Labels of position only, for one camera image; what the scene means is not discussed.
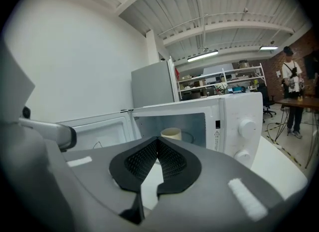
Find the office chair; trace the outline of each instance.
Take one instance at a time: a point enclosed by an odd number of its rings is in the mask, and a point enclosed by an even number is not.
[[[272,95],[272,99],[269,99],[269,95],[268,95],[268,89],[267,86],[264,83],[259,84],[259,87],[257,88],[258,92],[261,92],[261,94],[263,95],[263,106],[266,108],[266,110],[263,108],[264,114],[270,114],[271,117],[273,117],[272,113],[274,113],[276,115],[275,111],[271,111],[270,109],[270,105],[275,104],[274,102],[274,95]]]

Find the table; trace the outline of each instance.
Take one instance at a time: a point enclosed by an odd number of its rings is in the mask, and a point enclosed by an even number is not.
[[[262,136],[251,170],[273,186],[284,200],[308,183],[299,168]],[[144,207],[152,210],[156,206],[157,186],[162,182],[161,166],[155,163],[141,185]]]
[[[301,101],[298,101],[297,99],[291,99],[291,98],[286,98],[286,99],[282,99],[280,101],[275,101],[275,103],[278,103],[278,104],[282,104],[282,105],[285,105],[285,106],[293,106],[293,107],[300,107],[300,108],[310,108],[312,110],[319,110],[319,99],[318,98],[303,98]],[[282,132],[283,129],[285,128],[285,125],[283,122],[283,116],[281,118],[281,122],[280,122],[280,126],[279,126],[279,130],[278,130],[278,133],[279,132]],[[310,146],[310,150],[309,150],[309,156],[308,156],[308,160],[307,160],[307,163],[306,163],[306,168],[311,160],[311,157],[313,156],[313,153],[314,153],[314,150],[315,150],[315,146],[316,144],[318,145],[318,148],[319,148],[319,131],[318,131],[318,122],[317,122],[317,119],[315,117],[315,115],[313,113],[313,134],[314,134],[314,122],[316,124],[316,136],[315,136],[315,140],[311,141],[311,146]]]

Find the microwave knob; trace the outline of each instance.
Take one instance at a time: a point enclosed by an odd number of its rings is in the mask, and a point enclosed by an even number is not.
[[[246,139],[249,139],[250,137],[252,137],[255,133],[255,130],[256,130],[256,123],[249,119],[244,119],[242,122],[240,122],[238,127],[239,134]]]
[[[238,151],[234,158],[241,164],[246,165],[247,162],[249,162],[250,160],[250,155],[249,152],[247,150],[240,150]]]

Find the white t-shirt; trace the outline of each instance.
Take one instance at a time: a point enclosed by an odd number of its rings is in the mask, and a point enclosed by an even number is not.
[[[296,77],[293,77],[292,79],[290,79],[291,75],[292,75],[292,72],[287,68],[287,66],[285,66],[285,64],[291,69],[293,70],[294,67],[297,68],[297,75],[301,73],[301,70],[300,70],[300,67],[299,65],[294,62],[294,61],[291,61],[291,62],[285,62],[283,64],[283,67],[282,67],[282,71],[283,71],[283,78],[288,78],[288,80],[293,80],[295,82],[295,87],[294,88],[291,88],[289,87],[289,93],[290,92],[299,92],[300,88],[299,88],[299,78],[296,76]]]

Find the sneaker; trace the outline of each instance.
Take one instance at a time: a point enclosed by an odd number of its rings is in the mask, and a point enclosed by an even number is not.
[[[301,139],[303,137],[298,131],[294,131],[292,132],[292,134],[296,136],[298,139]]]

